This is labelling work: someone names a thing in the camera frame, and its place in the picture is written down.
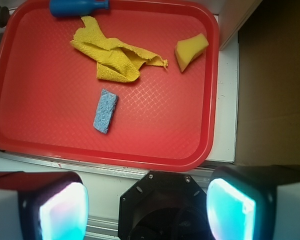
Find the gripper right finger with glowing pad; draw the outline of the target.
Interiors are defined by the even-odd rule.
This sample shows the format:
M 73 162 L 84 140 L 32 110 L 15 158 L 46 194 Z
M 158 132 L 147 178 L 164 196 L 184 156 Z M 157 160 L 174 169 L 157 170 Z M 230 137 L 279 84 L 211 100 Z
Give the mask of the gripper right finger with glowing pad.
M 206 211 L 216 240 L 300 240 L 300 165 L 220 166 Z

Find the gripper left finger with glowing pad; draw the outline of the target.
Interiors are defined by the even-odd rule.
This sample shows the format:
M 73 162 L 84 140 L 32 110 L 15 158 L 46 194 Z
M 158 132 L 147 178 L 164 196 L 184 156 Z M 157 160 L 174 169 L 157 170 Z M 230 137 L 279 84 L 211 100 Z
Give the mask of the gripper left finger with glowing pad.
M 87 188 L 73 171 L 0 171 L 0 240 L 83 240 Z

